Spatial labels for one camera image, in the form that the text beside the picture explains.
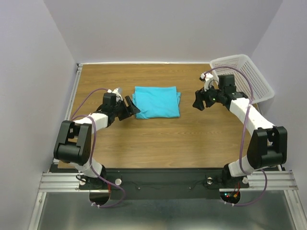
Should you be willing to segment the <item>turquoise t shirt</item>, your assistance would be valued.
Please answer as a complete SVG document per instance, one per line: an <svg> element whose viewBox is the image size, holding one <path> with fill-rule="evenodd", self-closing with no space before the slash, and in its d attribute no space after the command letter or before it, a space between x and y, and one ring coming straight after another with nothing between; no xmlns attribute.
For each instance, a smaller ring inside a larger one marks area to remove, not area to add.
<svg viewBox="0 0 307 230"><path fill-rule="evenodd" d="M172 87L136 86L132 94L133 103L140 110L137 119L178 118L181 93Z"/></svg>

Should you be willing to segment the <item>white plastic basket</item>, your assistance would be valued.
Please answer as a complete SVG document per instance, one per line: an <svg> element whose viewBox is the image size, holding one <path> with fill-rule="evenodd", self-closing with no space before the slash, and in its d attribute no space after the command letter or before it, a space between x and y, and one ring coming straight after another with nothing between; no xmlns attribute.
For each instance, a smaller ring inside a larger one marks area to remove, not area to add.
<svg viewBox="0 0 307 230"><path fill-rule="evenodd" d="M219 75L234 75L237 91L244 92L252 103L257 104L274 97L274 90L268 84L262 73L244 54L221 57L210 61L212 75L218 79Z"/></svg>

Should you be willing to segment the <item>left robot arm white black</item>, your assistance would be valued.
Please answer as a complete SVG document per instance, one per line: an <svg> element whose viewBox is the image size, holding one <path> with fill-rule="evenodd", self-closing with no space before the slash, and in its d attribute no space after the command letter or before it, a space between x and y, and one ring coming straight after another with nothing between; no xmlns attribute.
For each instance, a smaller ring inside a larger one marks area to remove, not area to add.
<svg viewBox="0 0 307 230"><path fill-rule="evenodd" d="M120 121L138 114L140 110L129 96L124 98L112 91L103 95L102 104L89 115L79 120L65 120L61 123L54 158L73 165L87 178L99 178L107 185L105 167L93 158L96 133L107 128L118 118Z"/></svg>

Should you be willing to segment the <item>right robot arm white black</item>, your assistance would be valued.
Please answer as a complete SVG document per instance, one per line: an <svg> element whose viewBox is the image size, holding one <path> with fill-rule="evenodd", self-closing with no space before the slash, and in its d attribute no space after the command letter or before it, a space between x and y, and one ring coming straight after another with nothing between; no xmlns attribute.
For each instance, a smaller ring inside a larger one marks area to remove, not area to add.
<svg viewBox="0 0 307 230"><path fill-rule="evenodd" d="M223 186L233 185L257 170L284 164L287 160L286 128L269 122L252 106L244 92L237 91L234 75L220 75L218 78L218 87L215 88L211 84L214 76L201 74L204 87L195 92L193 107L203 111L220 103L242 122L243 132L251 135L246 155L240 153L237 161L226 164L219 182Z"/></svg>

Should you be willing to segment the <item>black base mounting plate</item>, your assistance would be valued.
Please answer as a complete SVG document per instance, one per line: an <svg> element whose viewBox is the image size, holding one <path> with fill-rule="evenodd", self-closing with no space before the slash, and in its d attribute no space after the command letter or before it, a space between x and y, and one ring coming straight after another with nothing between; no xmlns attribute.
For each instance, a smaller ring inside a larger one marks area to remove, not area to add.
<svg viewBox="0 0 307 230"><path fill-rule="evenodd" d="M114 169L103 172L109 186L99 178L77 175L81 190L88 190L93 201L156 199L219 199L220 190L232 192L248 188L243 177L226 176L222 168Z"/></svg>

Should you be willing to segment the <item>left aluminium frame rail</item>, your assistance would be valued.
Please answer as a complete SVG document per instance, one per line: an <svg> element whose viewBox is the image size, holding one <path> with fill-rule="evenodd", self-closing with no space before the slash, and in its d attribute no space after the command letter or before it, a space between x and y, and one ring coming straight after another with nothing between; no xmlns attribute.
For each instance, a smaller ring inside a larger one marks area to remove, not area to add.
<svg viewBox="0 0 307 230"><path fill-rule="evenodd" d="M53 144L51 146L51 151L50 151L52 161L54 160L54 148L55 148L56 140L58 137L60 125L61 125L61 122L66 119L67 110L69 109L70 104L71 104L71 94L75 87L74 85L75 85L75 81L77 78L76 75L78 72L78 68L79 68L79 63L75 63L73 65L72 72L69 74L69 78L67 78L67 84L63 88L64 89L63 97L61 98L61 100L58 101L58 103L61 105L61 113L59 115L59 118L57 119Z"/></svg>

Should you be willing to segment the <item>front aluminium frame rail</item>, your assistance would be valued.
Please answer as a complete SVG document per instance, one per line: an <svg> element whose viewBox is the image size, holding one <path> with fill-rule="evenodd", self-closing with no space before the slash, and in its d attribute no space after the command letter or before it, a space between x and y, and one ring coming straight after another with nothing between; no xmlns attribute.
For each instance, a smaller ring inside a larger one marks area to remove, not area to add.
<svg viewBox="0 0 307 230"><path fill-rule="evenodd" d="M43 173L38 191L43 192L90 192L80 189L78 173ZM267 171L267 191L297 190L297 184L292 172ZM248 188L240 187L240 191L262 191L265 186L264 175L254 172L248 176Z"/></svg>

